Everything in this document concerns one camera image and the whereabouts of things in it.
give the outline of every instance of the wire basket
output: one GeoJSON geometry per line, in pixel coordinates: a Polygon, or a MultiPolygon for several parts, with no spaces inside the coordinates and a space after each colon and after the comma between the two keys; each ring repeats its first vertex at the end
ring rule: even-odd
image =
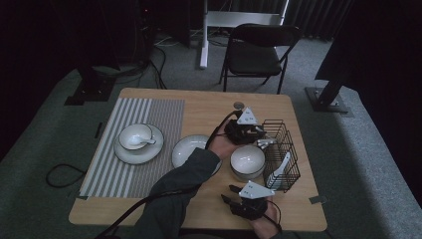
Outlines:
{"type": "Polygon", "coordinates": [[[277,140],[277,143],[270,144],[264,149],[266,158],[263,172],[264,183],[268,188],[287,192],[301,177],[298,168],[298,156],[292,137],[282,119],[266,119],[263,128],[267,132],[265,138],[277,140]],[[282,165],[288,152],[290,153],[290,160],[283,173],[280,175],[274,174],[275,170],[282,165]]]}

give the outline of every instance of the gray carpet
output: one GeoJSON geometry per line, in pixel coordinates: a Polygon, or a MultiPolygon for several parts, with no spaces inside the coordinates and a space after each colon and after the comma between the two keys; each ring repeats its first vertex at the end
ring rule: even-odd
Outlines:
{"type": "MultiPolygon", "coordinates": [[[[191,48],[169,45],[160,46],[166,53],[162,78],[168,89],[222,91],[217,82],[224,47],[210,45],[208,68],[200,70],[196,42],[191,48]]],[[[421,208],[358,94],[346,88],[340,91],[352,118],[313,111],[304,88],[326,84],[314,78],[329,46],[319,40],[300,40],[291,53],[282,88],[282,94],[293,101],[319,194],[328,199],[323,205],[327,229],[334,238],[422,238],[421,208]]],[[[163,55],[155,50],[151,59],[159,67],[163,55]]],[[[45,176],[59,163],[86,170],[100,140],[96,137],[98,125],[102,122],[105,126],[119,91],[155,88],[154,79],[152,68],[142,76],[119,78],[108,102],[86,102],[78,107],[64,106],[80,82],[78,73],[69,73],[56,85],[1,161],[0,238],[93,238],[104,229],[77,226],[68,220],[81,180],[58,189],[47,185],[45,176]]],[[[277,78],[264,86],[253,79],[229,80],[228,91],[274,94],[277,84],[277,78]]],[[[61,169],[52,178],[67,182],[77,176],[61,169]]],[[[129,232],[130,227],[123,227],[118,234],[124,238],[129,232]]],[[[285,236],[329,238],[323,232],[286,232],[285,236]]]]}

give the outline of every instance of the wooden tabletop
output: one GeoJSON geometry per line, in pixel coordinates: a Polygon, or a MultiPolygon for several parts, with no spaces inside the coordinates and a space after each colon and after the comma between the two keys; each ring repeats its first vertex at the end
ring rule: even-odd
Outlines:
{"type": "MultiPolygon", "coordinates": [[[[264,120],[284,120],[298,155],[301,177],[287,193],[277,191],[274,197],[274,202],[282,209],[282,227],[294,231],[323,231],[326,228],[321,204],[310,202],[311,197],[318,196],[317,186],[289,97],[151,89],[123,89],[119,97],[185,100],[181,137],[211,134],[216,125],[234,110],[235,102],[242,102],[246,107],[250,107],[259,123],[264,120]]],[[[223,160],[220,170],[202,184],[197,195],[190,201],[182,227],[250,229],[248,222],[232,215],[229,206],[221,199],[220,194],[233,199],[238,198],[237,194],[229,190],[229,184],[243,187],[245,182],[238,181],[231,172],[230,161],[223,160]]],[[[110,225],[138,200],[112,197],[90,197],[87,200],[76,198],[69,220],[74,224],[110,225]]],[[[133,225],[141,215],[142,209],[143,207],[138,208],[120,225],[133,225]]]]}

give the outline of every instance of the chair backrest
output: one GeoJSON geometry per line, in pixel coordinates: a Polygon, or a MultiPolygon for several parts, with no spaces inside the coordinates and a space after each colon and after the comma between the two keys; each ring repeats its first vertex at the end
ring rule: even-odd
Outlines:
{"type": "Polygon", "coordinates": [[[294,46],[302,36],[295,26],[242,24],[233,29],[229,44],[242,40],[260,47],[294,46]]]}

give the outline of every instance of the placemat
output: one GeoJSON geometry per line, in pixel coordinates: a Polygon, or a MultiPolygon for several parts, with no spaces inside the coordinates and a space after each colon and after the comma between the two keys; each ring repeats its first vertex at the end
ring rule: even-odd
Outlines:
{"type": "Polygon", "coordinates": [[[133,198],[147,196],[152,185],[173,168],[171,151],[180,140],[183,110],[183,100],[119,98],[80,195],[133,198]],[[152,124],[164,135],[161,152],[143,164],[125,163],[114,154],[114,140],[125,127],[134,123],[152,124]]]}

